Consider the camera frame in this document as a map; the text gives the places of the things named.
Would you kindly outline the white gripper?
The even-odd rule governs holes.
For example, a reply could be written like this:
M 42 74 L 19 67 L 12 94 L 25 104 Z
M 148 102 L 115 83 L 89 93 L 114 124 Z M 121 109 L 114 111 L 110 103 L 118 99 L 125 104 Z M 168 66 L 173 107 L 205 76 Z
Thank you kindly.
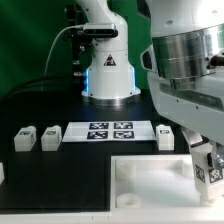
M 157 112 L 183 126 L 181 131 L 190 148 L 203 143 L 201 135 L 213 140 L 209 142 L 208 165 L 224 169 L 224 73 L 199 77 L 196 88 L 188 91 L 172 89 L 157 73 L 149 72 L 147 77 Z

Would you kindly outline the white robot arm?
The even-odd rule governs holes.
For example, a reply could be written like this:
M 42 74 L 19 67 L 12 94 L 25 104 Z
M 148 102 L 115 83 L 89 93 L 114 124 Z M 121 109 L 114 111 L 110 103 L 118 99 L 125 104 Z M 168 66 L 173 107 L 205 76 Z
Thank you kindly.
M 76 0 L 93 37 L 94 54 L 83 94 L 120 102 L 139 93 L 128 61 L 127 23 L 107 0 Z M 141 55 L 157 112 L 207 137 L 208 164 L 224 168 L 224 0 L 136 0 L 150 21 Z

